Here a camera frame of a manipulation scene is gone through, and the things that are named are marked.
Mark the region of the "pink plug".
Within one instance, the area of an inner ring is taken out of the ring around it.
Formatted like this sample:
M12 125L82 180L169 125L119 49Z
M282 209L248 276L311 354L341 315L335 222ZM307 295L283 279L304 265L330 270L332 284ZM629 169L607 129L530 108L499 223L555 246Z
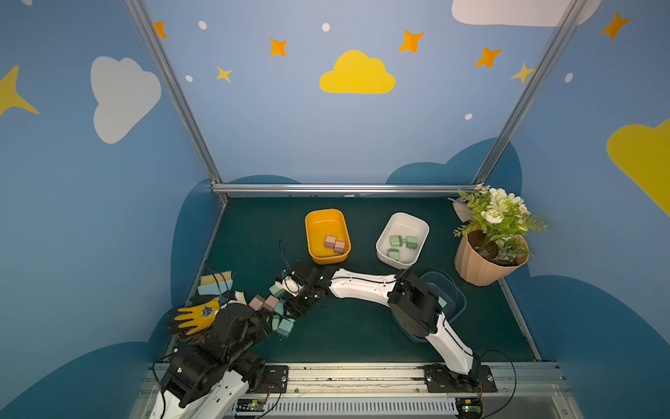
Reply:
M334 243L333 251L338 255L345 254L347 251L347 243L345 241L337 240Z
M263 309L266 311L273 313L276 310L277 305L279 304L280 300L273 296L270 295L265 302L263 302Z
M256 295L249 303L249 307L251 307L255 311L261 311L263 309L263 305L265 304L265 298L263 298L260 295Z
M324 246L326 249L333 249L337 243L338 239L332 235L327 235L324 240Z

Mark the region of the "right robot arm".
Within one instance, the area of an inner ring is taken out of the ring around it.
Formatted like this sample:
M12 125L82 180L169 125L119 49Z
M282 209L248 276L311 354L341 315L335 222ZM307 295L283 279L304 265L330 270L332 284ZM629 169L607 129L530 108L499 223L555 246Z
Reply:
M388 307L411 335L422 337L441 356L450 376L460 385L479 382L481 358L448 323L439 296L409 268L386 276L350 272L328 265L313 267L298 261L283 281L291 295L285 311L298 319L326 296L355 299Z

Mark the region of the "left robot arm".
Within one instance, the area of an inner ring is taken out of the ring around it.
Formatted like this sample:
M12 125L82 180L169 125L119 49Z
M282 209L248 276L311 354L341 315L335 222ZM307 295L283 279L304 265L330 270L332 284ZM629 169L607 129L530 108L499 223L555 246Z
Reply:
M286 393L272 382L265 360L251 348L272 332L271 315L239 303L226 305L196 342L172 355L149 418L223 418L248 391Z

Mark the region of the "yellow storage box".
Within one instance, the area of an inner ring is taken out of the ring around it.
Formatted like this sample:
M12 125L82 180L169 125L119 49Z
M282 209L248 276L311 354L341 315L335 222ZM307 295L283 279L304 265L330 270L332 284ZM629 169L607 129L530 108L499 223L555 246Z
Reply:
M344 262L352 249L347 223L339 209L319 209L305 216L308 252L318 265Z

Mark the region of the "white storage box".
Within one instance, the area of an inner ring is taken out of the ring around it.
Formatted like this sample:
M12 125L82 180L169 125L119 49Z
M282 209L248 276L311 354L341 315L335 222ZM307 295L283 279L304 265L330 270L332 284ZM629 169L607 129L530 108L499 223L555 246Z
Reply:
M375 244L378 260L399 270L412 267L429 232L429 224L416 216L404 212L392 214Z

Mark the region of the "clear blue storage box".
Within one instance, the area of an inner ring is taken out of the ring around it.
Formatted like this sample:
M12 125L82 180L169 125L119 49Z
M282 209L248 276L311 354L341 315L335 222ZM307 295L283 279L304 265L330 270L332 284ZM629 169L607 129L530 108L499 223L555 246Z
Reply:
M430 271L422 274L420 279L437 295L438 304L448 324L451 324L465 311L467 299L448 274Z

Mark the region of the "green plug middle pile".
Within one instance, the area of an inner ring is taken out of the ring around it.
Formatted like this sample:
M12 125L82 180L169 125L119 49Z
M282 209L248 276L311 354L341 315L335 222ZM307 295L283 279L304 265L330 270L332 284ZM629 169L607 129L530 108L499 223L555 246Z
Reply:
M280 299L284 297L284 295L286 294L286 290L284 290L282 286L278 286L277 284L275 284L270 287L270 293L275 298Z

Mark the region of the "yellow work glove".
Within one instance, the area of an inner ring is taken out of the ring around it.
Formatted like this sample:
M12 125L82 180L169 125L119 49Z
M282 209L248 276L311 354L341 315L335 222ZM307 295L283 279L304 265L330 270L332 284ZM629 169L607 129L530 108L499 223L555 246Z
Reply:
M218 313L231 303L238 300L209 295L199 305L171 310L164 324L178 340L193 339L210 328Z

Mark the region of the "blue plug bottom middle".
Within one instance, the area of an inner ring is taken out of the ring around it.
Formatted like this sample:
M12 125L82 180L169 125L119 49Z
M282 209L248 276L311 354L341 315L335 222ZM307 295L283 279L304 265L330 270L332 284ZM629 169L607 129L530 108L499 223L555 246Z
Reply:
M294 319L281 319L277 326L277 334L279 339L287 338L291 335L291 332L294 328L295 321Z

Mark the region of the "potted artificial plant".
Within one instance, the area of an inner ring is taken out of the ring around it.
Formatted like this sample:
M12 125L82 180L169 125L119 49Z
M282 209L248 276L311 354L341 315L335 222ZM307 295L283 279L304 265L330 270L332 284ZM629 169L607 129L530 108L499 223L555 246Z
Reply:
M468 219L454 230L461 239L455 270L473 286L489 286L525 265L530 249L525 236L542 232L544 218L531 213L525 201L502 188L477 185L461 190Z

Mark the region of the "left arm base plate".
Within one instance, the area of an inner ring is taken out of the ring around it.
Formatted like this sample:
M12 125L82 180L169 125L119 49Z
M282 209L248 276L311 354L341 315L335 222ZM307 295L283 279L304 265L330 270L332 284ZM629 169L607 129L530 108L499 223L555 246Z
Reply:
M251 376L250 388L247 393L285 394L288 387L289 372L290 369L287 365L265 365Z

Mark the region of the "aluminium frame rail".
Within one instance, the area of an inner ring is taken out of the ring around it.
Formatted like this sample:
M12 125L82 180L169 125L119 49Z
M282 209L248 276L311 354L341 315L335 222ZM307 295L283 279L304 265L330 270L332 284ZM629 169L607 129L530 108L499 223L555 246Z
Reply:
M219 194L455 194L474 190L476 185L213 183L211 188Z

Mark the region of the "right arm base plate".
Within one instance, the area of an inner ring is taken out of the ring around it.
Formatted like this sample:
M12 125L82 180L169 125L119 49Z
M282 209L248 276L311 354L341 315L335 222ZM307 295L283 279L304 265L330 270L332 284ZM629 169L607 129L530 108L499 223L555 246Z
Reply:
M497 384L488 365L475 368L476 378L449 370L445 365L422 367L429 393L497 393Z

